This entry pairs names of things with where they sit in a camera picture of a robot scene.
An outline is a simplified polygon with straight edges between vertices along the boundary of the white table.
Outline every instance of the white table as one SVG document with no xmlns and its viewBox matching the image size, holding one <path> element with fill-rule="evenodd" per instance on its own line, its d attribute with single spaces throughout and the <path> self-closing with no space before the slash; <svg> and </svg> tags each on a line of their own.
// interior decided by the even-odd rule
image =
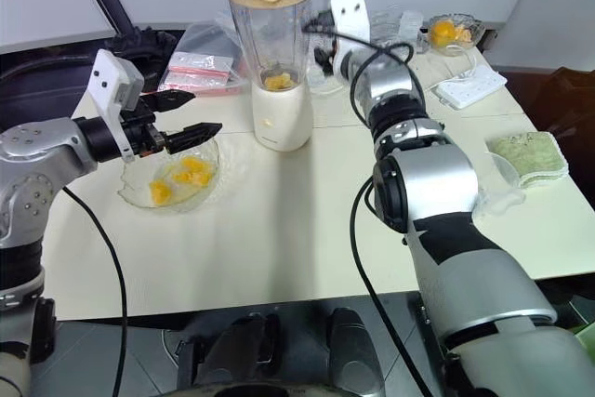
<svg viewBox="0 0 595 397">
<path fill-rule="evenodd" d="M 429 86 L 469 67 L 435 54 L 412 62 Z M 198 311 L 265 302 L 365 294 L 350 254 L 353 197 L 375 162 L 367 129 L 353 116 L 347 89 L 314 97 L 309 143 L 295 152 L 260 146 L 248 96 L 195 99 L 158 115 L 160 129 L 220 121 L 222 177 L 209 201 L 183 215 L 138 210 L 116 194 L 123 163 L 114 160 L 76 180 L 72 189 L 98 215 L 122 263 L 130 315 Z M 430 115 L 488 172 L 484 140 L 534 130 L 506 89 L 455 112 L 428 94 Z M 94 116 L 82 101 L 74 116 Z M 533 278 L 595 271 L 595 213 L 572 182 L 530 190 L 504 216 L 476 222 Z M 377 292 L 417 289 L 402 237 L 362 205 L 357 237 Z M 118 284 L 107 248 L 82 210 L 61 193 L 52 206 L 43 263 L 46 292 L 61 320 L 120 314 Z"/>
</svg>

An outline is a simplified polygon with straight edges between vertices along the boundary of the white power strip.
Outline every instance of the white power strip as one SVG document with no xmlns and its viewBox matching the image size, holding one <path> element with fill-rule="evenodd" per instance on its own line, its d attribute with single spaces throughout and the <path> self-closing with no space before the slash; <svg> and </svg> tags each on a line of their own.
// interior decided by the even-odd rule
<svg viewBox="0 0 595 397">
<path fill-rule="evenodd" d="M 460 110 L 496 92 L 506 84 L 507 79 L 486 65 L 478 65 L 473 73 L 442 81 L 436 87 L 436 94 L 453 108 Z"/>
</svg>

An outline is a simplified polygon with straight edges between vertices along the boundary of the floor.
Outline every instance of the floor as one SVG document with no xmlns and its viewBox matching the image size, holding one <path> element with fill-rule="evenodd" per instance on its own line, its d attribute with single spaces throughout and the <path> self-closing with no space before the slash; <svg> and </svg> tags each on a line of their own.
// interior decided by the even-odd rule
<svg viewBox="0 0 595 397">
<path fill-rule="evenodd" d="M 417 293 L 381 296 L 396 329 L 427 380 L 432 393 L 440 396 L 430 368 L 422 336 L 414 319 L 412 302 Z M 197 313 L 182 332 L 130 328 L 121 397 L 161 395 L 176 387 L 177 368 L 164 350 L 175 351 L 180 338 L 190 333 L 208 337 L 251 311 L 276 312 L 284 330 L 285 354 L 275 378 L 299 382 L 326 382 L 327 347 L 325 318 L 337 307 L 356 310 L 377 349 L 386 380 L 387 396 L 421 395 L 397 354 L 389 335 L 368 297 L 255 306 L 252 308 Z M 103 397 L 111 395 L 118 357 L 120 328 L 104 324 L 66 322 L 59 324 L 57 348 L 42 364 L 33 366 L 32 397 Z"/>
</svg>

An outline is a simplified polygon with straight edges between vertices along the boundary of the plastic bag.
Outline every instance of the plastic bag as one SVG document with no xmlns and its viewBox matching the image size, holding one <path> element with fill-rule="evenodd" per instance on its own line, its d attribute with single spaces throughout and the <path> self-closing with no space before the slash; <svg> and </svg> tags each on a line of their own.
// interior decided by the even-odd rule
<svg viewBox="0 0 595 397">
<path fill-rule="evenodd" d="M 158 90 L 176 88 L 200 96 L 239 93 L 247 70 L 234 29 L 221 21 L 189 26 L 167 64 Z"/>
</svg>

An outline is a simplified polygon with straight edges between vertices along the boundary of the white bracket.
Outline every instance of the white bracket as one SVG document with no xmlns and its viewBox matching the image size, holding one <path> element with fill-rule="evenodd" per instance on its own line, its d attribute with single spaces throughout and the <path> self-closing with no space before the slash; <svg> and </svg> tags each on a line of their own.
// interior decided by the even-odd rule
<svg viewBox="0 0 595 397">
<path fill-rule="evenodd" d="M 137 107 L 143 84 L 144 78 L 132 62 L 116 58 L 107 50 L 97 52 L 85 95 L 93 99 L 126 163 L 134 161 L 134 153 L 122 129 L 120 111 Z"/>
<path fill-rule="evenodd" d="M 335 29 L 338 33 L 348 34 L 365 42 L 370 42 L 370 20 L 368 19 L 364 0 L 331 0 L 331 11 L 335 21 Z M 337 39 L 337 54 L 333 59 L 333 73 L 335 76 L 338 76 L 343 82 L 349 82 L 340 75 L 341 63 L 354 48 L 363 47 L 362 44 L 347 39 Z"/>
</svg>

